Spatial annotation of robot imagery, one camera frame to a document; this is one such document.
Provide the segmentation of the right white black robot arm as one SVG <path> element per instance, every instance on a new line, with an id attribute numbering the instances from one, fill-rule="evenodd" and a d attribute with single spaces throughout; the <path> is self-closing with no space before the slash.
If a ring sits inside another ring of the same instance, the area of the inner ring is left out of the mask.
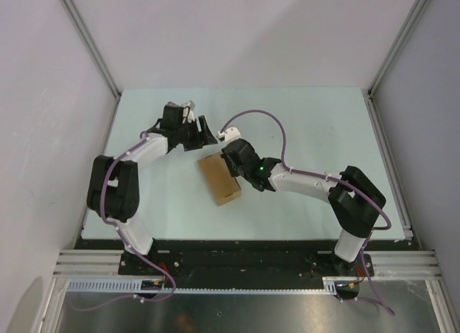
<path id="1" fill-rule="evenodd" d="M 340 276 L 356 270 L 358 254 L 371 235 L 387 200 L 381 191 L 357 167 L 348 166 L 338 174 L 308 175 L 288 170 L 281 159 L 261 158 L 243 139 L 230 142 L 221 157 L 232 177 L 241 177 L 260 192 L 290 192 L 312 197 L 331 208 L 341 234 L 331 253 L 331 267 Z"/>

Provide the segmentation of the brown cardboard express box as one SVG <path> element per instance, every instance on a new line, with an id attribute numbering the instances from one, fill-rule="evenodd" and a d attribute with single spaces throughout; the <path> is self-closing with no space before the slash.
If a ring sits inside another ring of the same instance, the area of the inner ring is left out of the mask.
<path id="1" fill-rule="evenodd" d="M 238 181 L 231 176 L 221 153 L 198 160 L 200 168 L 217 206 L 223 206 L 242 194 Z"/>

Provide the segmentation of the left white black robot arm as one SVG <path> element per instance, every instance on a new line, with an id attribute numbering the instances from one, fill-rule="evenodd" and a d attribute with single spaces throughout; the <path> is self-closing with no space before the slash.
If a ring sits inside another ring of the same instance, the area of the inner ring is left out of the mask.
<path id="1" fill-rule="evenodd" d="M 140 132 L 139 141 L 117 158 L 99 155 L 93 161 L 87 193 L 87 207 L 96 212 L 104 223 L 115 228 L 125 250 L 136 254 L 134 267 L 143 275 L 153 274 L 159 258 L 150 250 L 154 238 L 139 217 L 139 172 L 177 146 L 183 150 L 199 150 L 215 145 L 206 118 L 196 117 L 195 104 L 167 103 L 155 124 Z"/>

